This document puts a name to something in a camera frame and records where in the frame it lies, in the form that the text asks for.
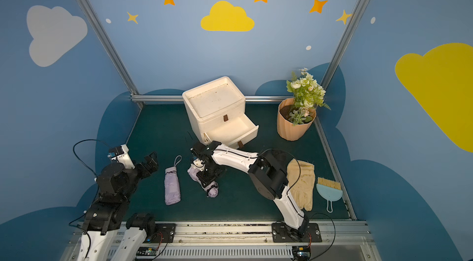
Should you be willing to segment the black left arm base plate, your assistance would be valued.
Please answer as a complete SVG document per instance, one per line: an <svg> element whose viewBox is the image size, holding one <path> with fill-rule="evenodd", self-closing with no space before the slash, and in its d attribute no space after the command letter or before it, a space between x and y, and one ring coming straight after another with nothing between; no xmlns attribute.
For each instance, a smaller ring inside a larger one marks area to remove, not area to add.
<svg viewBox="0 0 473 261"><path fill-rule="evenodd" d="M154 234L148 236L147 243L172 243L176 234L176 224L173 223L155 223Z"/></svg>

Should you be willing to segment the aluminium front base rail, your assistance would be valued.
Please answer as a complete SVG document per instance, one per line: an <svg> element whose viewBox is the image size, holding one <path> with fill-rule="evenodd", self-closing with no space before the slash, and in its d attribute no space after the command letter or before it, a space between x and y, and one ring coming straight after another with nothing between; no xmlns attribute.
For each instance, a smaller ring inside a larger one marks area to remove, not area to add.
<svg viewBox="0 0 473 261"><path fill-rule="evenodd" d="M172 222L172 243L142 243L134 261L379 261L381 256L366 222L314 220L322 242L274 243L277 221ZM118 250L126 224L113 240L106 261ZM78 261L82 232L73 234L61 257Z"/></svg>

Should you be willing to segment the terracotta flower pot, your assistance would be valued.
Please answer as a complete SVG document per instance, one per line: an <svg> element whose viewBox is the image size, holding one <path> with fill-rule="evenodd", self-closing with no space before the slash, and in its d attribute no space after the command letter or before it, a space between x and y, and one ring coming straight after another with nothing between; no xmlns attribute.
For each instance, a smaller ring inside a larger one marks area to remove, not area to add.
<svg viewBox="0 0 473 261"><path fill-rule="evenodd" d="M316 117L315 108L296 107L294 98L287 98L278 107L277 132L288 141L299 140Z"/></svg>

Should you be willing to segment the light blue hand brush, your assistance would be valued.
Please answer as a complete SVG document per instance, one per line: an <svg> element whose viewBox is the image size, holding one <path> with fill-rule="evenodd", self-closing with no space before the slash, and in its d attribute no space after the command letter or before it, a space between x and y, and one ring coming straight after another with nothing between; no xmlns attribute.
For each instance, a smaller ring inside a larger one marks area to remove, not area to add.
<svg viewBox="0 0 473 261"><path fill-rule="evenodd" d="M333 180L318 177L316 189L319 195L326 200L326 211L332 213L333 203L339 201L343 196L341 184Z"/></svg>

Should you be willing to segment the beige work glove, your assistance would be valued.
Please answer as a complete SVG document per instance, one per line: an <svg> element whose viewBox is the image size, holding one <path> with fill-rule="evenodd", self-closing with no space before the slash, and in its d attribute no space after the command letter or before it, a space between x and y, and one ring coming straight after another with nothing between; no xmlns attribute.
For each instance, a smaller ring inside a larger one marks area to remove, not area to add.
<svg viewBox="0 0 473 261"><path fill-rule="evenodd" d="M292 159L287 166L287 178L289 186L293 186L290 192L299 209L311 211L315 187L314 165Z"/></svg>

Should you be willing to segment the white green artificial flowers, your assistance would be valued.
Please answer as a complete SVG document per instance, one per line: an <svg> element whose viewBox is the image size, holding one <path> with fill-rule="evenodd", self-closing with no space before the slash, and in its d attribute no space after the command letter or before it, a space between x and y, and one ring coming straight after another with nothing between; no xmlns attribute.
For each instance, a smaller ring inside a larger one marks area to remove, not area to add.
<svg viewBox="0 0 473 261"><path fill-rule="evenodd" d="M300 69L299 76L292 72L291 79L287 81L287 91L292 93L296 107L323 107L331 110L325 102L326 91L307 68Z"/></svg>

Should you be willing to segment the aluminium left corner post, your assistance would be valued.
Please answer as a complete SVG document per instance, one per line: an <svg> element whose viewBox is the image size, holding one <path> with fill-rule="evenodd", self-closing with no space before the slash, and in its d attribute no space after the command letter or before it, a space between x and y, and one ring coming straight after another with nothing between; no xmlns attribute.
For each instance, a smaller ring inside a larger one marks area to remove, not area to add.
<svg viewBox="0 0 473 261"><path fill-rule="evenodd" d="M88 22L90 23L92 29L94 30L95 34L97 35L99 41L101 42L103 48L105 49L107 55L109 56L112 64L116 68L118 74L120 75L121 79L123 80L125 86L127 87L128 91L130 92L131 97L135 95L139 95L139 91L134 84L131 75L129 74L128 70L126 69L122 59L120 58L117 50L113 46L111 39L109 38L103 24L99 16L96 14L90 0L76 0L78 5L80 6L81 10L84 12Z"/></svg>

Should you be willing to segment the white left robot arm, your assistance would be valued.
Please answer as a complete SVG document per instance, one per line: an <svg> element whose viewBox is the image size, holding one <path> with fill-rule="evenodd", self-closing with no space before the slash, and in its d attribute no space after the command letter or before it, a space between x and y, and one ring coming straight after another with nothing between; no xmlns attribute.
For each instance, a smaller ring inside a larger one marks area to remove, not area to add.
<svg viewBox="0 0 473 261"><path fill-rule="evenodd" d="M158 170L155 152L145 157L145 161L127 168L114 161L103 168L96 179L98 198L87 210L81 227L79 261L105 261L113 240L117 237L131 196L137 190L140 180L150 177ZM126 221L126 231L114 261L133 261L138 249L146 240L153 240L158 234L155 217L152 214L135 213Z"/></svg>

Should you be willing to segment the aluminium corner post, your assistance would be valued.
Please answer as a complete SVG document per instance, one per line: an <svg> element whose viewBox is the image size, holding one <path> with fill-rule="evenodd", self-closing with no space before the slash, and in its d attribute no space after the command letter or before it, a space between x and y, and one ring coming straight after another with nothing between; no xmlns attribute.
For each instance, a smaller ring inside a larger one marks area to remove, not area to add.
<svg viewBox="0 0 473 261"><path fill-rule="evenodd" d="M128 70L126 69L122 59L120 58L117 50L113 46L111 39L109 38L103 24L99 16L96 14L90 0L76 0L78 5L80 6L81 10L84 12L88 22L90 23L92 29L94 30L95 34L97 35L99 41L101 42L103 48L105 49L107 55L109 56L112 64L116 68L118 74L120 75L121 79L123 80L125 86L127 87L128 91L130 92L131 97L135 95L139 95L139 91L134 84L131 75L129 74Z"/></svg>
<svg viewBox="0 0 473 261"><path fill-rule="evenodd" d="M369 4L370 0L357 0L354 9L352 11L352 16L349 19L349 22L344 29L342 37L338 43L338 46L335 50L333 58L325 71L325 74L322 78L321 85L327 91L330 82L335 75L335 72L341 63L341 60L349 46L349 43L363 17L363 14Z"/></svg>

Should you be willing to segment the white drawer cabinet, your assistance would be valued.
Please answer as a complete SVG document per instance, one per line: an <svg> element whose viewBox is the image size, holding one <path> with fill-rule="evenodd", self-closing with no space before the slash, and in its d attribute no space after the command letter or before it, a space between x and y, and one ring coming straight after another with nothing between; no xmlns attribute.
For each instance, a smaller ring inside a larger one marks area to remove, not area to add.
<svg viewBox="0 0 473 261"><path fill-rule="evenodd" d="M259 126L245 114L246 99L233 81L221 77L182 94L188 118L198 140L242 148L257 137Z"/></svg>

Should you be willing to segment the lilac umbrella with strap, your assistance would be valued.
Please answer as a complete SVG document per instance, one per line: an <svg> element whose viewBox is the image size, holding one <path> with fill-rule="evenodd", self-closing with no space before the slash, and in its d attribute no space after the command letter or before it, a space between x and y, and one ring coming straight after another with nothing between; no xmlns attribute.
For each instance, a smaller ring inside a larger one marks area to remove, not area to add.
<svg viewBox="0 0 473 261"><path fill-rule="evenodd" d="M182 156L177 155L172 167L165 169L165 204L167 206L181 201L181 189L177 175L177 165L182 161Z"/></svg>

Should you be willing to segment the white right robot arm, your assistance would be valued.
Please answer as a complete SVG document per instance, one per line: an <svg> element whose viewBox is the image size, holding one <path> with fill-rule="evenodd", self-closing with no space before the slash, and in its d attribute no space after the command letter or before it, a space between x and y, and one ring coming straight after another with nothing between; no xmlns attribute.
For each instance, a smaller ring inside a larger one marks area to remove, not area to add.
<svg viewBox="0 0 473 261"><path fill-rule="evenodd" d="M287 153L269 149L262 153L251 153L231 148L218 141L208 145L197 142L190 149L192 163L188 170L191 178L198 182L208 197L218 195L217 178L225 167L232 167L250 176L256 190L272 200L283 216L288 236L302 241L307 233L309 219L297 206L282 162Z"/></svg>

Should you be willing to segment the aluminium right corner post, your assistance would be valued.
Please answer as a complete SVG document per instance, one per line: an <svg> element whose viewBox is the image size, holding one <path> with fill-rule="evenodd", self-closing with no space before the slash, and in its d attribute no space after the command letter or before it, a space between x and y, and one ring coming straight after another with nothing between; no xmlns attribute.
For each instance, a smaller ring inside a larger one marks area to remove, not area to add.
<svg viewBox="0 0 473 261"><path fill-rule="evenodd" d="M322 78L321 85L327 91L330 82L335 75L335 72L341 63L341 60L349 46L349 43L363 17L363 14L369 4L370 0L357 0L354 9L352 11L352 16L349 19L349 22L344 29L342 37L338 43L338 46L335 50L333 58L325 71L325 74Z"/></svg>

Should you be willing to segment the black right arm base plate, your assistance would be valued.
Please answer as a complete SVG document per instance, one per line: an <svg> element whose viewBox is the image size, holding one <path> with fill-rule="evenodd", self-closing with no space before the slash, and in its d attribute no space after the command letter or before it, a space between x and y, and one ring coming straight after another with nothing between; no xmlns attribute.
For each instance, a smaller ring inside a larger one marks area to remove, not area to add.
<svg viewBox="0 0 473 261"><path fill-rule="evenodd" d="M303 236L299 236L297 231L289 228L283 222L275 222L271 225L272 238L274 243L321 243L322 237L318 224L309 223Z"/></svg>

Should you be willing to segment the aluminium back frame rail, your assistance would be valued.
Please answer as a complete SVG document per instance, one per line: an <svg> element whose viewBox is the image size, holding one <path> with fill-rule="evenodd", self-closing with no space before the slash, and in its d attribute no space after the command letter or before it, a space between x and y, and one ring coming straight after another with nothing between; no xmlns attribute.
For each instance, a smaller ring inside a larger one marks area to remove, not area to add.
<svg viewBox="0 0 473 261"><path fill-rule="evenodd" d="M289 96L245 96L246 102L253 102L253 103L279 103L284 99L289 98ZM137 95L132 94L131 100L135 103L138 102L183 102L184 98L178 95Z"/></svg>

